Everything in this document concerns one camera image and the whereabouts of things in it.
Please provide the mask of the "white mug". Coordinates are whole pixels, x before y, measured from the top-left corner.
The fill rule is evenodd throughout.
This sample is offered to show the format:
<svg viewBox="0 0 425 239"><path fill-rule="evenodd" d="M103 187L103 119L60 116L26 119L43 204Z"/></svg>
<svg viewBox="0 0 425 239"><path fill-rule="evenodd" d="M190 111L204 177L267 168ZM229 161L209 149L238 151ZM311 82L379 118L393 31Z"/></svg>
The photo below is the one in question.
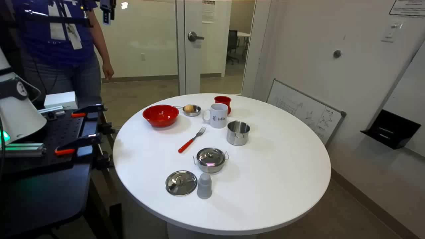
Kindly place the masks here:
<svg viewBox="0 0 425 239"><path fill-rule="evenodd" d="M202 112L205 123L216 128L222 128L227 123L229 106L225 103L213 103L208 110Z"/></svg>

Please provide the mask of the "red cup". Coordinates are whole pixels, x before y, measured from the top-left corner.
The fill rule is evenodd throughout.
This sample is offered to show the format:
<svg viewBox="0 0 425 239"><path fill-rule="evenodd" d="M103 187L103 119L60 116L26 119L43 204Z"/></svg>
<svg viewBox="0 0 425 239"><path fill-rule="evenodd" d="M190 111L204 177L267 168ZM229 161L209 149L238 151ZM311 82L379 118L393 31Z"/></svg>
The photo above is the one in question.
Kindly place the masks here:
<svg viewBox="0 0 425 239"><path fill-rule="evenodd" d="M217 96L214 96L214 100L216 100L216 103L225 103L227 106L227 114L231 112L231 106L230 106L231 98L230 96L227 96L227 95L217 95Z"/></svg>

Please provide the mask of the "small strainer with egg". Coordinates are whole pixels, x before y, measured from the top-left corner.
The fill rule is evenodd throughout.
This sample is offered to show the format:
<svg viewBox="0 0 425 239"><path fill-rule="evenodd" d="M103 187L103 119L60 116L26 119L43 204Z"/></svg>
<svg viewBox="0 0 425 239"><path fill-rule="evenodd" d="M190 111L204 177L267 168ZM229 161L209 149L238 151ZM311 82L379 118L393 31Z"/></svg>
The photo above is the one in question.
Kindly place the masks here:
<svg viewBox="0 0 425 239"><path fill-rule="evenodd" d="M185 104L182 110L184 114L189 116L197 116L201 114L201 107L198 104Z"/></svg>

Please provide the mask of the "steel cup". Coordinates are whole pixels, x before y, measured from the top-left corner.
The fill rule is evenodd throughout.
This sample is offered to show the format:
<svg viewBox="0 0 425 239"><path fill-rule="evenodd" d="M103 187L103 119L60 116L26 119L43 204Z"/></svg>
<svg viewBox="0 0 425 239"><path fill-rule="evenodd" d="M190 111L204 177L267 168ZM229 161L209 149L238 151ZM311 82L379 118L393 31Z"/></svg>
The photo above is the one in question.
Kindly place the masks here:
<svg viewBox="0 0 425 239"><path fill-rule="evenodd" d="M226 139L230 144L242 145L249 140L250 126L242 120L231 120L227 123Z"/></svg>

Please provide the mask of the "small steel lidded pot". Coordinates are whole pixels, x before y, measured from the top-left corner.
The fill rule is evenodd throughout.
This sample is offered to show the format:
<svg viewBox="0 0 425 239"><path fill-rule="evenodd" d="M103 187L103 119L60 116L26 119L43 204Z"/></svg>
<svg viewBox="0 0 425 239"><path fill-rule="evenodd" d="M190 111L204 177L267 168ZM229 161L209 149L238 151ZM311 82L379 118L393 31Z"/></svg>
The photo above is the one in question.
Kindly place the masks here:
<svg viewBox="0 0 425 239"><path fill-rule="evenodd" d="M217 147L204 147L194 156L194 164L208 173L216 173L221 171L227 159L229 153Z"/></svg>

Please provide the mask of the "white round table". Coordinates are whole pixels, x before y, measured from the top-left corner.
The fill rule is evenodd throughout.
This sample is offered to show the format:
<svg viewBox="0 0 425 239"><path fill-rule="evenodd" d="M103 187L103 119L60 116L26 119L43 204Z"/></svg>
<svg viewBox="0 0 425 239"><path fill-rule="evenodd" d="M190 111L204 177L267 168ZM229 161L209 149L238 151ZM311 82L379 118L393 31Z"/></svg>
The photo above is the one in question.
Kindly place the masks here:
<svg viewBox="0 0 425 239"><path fill-rule="evenodd" d="M306 123L242 95L231 98L230 118L250 124L246 144L233 145L223 128L185 114L169 127L154 128L136 112L116 136L120 180L138 204L168 222L170 239L255 239L304 216L327 191L330 155ZM204 135L180 153L201 127L206 127ZM193 156L204 147L229 153L225 167L212 176L213 195L169 193L165 181L172 172L201 172Z"/></svg>

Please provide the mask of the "red bowl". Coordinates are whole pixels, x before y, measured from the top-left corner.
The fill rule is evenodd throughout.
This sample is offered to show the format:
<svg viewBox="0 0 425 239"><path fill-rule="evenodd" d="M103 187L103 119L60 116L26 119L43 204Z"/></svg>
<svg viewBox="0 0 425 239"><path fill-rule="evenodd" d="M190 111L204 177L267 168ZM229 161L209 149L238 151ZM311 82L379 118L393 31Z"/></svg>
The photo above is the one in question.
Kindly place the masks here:
<svg viewBox="0 0 425 239"><path fill-rule="evenodd" d="M180 110L172 104L153 104L146 107L142 115L153 127L166 127L177 120Z"/></svg>

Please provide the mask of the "small clear plastic cup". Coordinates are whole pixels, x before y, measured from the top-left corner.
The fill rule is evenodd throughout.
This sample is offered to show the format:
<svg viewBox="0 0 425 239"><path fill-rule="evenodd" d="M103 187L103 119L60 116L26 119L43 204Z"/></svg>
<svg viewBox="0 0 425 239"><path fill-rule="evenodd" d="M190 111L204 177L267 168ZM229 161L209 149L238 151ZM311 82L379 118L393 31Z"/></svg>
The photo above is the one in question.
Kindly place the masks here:
<svg viewBox="0 0 425 239"><path fill-rule="evenodd" d="M213 180L212 176L206 172L202 172L200 175L197 195L201 199L208 199L213 195Z"/></svg>

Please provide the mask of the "round steel lid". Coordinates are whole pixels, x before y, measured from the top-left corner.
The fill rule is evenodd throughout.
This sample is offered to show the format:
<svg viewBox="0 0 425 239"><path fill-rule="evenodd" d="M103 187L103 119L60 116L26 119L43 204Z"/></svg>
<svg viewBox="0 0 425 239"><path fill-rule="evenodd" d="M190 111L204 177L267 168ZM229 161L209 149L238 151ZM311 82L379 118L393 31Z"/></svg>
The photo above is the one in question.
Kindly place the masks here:
<svg viewBox="0 0 425 239"><path fill-rule="evenodd" d="M165 181L166 191L172 195L188 195L197 188L198 177L188 169L172 172Z"/></svg>

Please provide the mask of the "leaning whiteboard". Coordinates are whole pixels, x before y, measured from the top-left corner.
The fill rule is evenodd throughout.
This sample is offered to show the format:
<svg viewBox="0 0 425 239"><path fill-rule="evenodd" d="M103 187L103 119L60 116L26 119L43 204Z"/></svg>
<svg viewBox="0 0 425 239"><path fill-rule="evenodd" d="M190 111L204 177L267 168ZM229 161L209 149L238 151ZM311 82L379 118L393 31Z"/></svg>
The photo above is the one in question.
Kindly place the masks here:
<svg viewBox="0 0 425 239"><path fill-rule="evenodd" d="M279 79L274 79L267 102L275 104L308 124L324 144L328 144L347 115Z"/></svg>

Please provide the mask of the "person in blue shirt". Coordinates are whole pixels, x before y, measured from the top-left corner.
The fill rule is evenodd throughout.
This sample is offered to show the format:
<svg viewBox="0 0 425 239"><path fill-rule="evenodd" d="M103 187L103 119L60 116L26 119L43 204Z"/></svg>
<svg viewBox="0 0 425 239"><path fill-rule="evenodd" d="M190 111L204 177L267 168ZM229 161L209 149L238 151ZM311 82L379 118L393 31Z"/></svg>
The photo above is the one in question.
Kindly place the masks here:
<svg viewBox="0 0 425 239"><path fill-rule="evenodd" d="M18 21L24 78L34 102L51 92L101 95L101 75L115 74L96 0L11 0Z"/></svg>

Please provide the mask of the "orange handled clamp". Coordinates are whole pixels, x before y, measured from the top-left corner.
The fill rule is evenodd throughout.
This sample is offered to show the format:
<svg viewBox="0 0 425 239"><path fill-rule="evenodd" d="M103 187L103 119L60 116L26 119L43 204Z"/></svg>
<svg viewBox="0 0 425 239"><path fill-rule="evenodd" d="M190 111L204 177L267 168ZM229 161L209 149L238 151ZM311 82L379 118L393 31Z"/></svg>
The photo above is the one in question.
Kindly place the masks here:
<svg viewBox="0 0 425 239"><path fill-rule="evenodd" d="M83 145L93 145L100 141L100 135L97 132L80 136L69 143L59 145L55 148L56 156L73 155Z"/></svg>
<svg viewBox="0 0 425 239"><path fill-rule="evenodd" d="M103 103L88 104L73 110L71 112L72 118L87 118L87 119L96 119L107 107Z"/></svg>

